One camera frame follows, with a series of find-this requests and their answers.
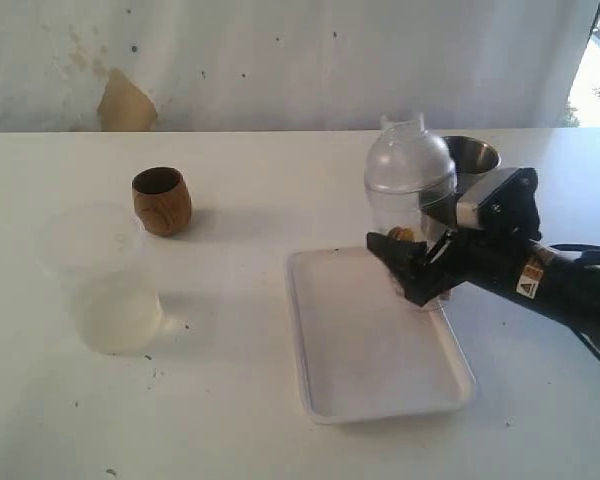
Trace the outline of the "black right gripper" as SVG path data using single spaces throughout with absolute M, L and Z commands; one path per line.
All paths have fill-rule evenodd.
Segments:
M 366 248 L 397 278 L 404 297 L 417 306 L 465 282 L 519 305 L 539 299 L 537 241 L 521 235 L 447 230 L 427 250 L 426 242 L 368 232 Z

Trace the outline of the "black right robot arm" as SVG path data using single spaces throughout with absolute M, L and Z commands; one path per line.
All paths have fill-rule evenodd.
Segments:
M 367 249 L 423 306 L 469 282 L 586 336 L 600 351 L 600 255 L 570 259 L 519 234 L 448 231 L 433 246 L 370 232 Z

